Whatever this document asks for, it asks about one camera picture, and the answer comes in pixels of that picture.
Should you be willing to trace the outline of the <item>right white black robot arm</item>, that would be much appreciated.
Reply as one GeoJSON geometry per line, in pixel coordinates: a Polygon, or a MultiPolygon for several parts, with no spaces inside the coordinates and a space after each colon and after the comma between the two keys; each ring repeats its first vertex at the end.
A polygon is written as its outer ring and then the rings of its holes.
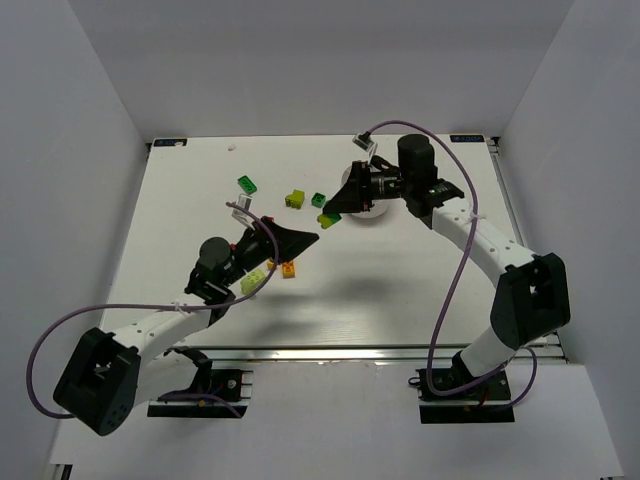
{"type": "Polygon", "coordinates": [[[436,137],[409,134],[397,142],[397,162],[376,155],[370,132],[354,137],[369,158],[355,161],[341,189],[328,200],[326,215],[368,212],[381,200],[401,199],[428,229],[458,247],[462,258],[449,289],[456,290],[473,262],[490,280],[495,296],[489,327],[452,359],[444,378],[426,370],[427,388],[436,397],[462,395],[501,371],[529,344],[570,320],[566,267],[549,253],[540,255],[508,238],[479,213],[473,186],[462,191],[440,177],[436,137]]]}

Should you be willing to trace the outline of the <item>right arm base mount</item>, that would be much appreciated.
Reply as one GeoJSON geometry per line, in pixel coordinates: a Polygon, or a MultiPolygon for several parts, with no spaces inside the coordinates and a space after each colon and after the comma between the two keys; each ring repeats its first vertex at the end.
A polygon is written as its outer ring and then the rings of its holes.
{"type": "Polygon", "coordinates": [[[501,424],[515,421],[505,372],[480,386],[450,396],[437,396],[428,389],[425,369],[417,370],[408,379],[408,385],[417,390],[422,424],[501,424]]]}

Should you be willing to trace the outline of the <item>small dark green lego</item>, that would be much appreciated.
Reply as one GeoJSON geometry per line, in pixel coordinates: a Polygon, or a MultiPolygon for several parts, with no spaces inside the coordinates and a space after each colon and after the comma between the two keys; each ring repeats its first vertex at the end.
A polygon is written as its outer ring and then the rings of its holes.
{"type": "Polygon", "coordinates": [[[326,196],[316,192],[311,198],[311,204],[317,208],[322,208],[326,202],[326,196]]]}

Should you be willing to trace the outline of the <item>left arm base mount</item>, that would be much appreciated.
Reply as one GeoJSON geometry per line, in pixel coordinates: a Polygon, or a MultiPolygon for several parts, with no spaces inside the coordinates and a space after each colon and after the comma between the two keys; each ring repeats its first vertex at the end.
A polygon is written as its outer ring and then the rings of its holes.
{"type": "Polygon", "coordinates": [[[242,369],[214,369],[203,393],[194,389],[164,394],[150,401],[150,418],[241,419],[252,395],[254,372],[242,369]]]}

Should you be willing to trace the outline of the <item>lime and green lego piece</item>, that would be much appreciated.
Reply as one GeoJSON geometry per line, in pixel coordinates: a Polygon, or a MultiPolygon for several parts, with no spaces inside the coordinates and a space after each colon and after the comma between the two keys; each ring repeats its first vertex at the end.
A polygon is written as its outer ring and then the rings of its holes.
{"type": "Polygon", "coordinates": [[[320,214],[316,221],[323,230],[330,228],[342,219],[340,214],[320,214]]]}

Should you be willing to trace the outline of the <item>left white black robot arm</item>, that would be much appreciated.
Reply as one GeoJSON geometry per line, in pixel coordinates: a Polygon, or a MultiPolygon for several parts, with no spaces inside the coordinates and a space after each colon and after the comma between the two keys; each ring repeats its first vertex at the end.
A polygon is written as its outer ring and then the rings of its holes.
{"type": "Polygon", "coordinates": [[[105,332],[97,327],[78,341],[53,393],[54,401],[100,436],[114,432],[147,401],[201,401],[226,405],[224,382],[213,362],[183,345],[189,335],[211,327],[236,296],[231,287],[262,263],[296,259],[318,234],[281,227],[263,217],[236,244],[212,237],[200,247],[183,295],[173,305],[105,332]]]}

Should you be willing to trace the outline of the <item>lime green lego brick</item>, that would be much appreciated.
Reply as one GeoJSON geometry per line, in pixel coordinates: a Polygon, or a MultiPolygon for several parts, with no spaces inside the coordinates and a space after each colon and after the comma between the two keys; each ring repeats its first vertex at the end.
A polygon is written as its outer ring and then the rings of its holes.
{"type": "Polygon", "coordinates": [[[305,202],[305,192],[294,189],[290,194],[285,196],[285,206],[300,210],[305,202]]]}

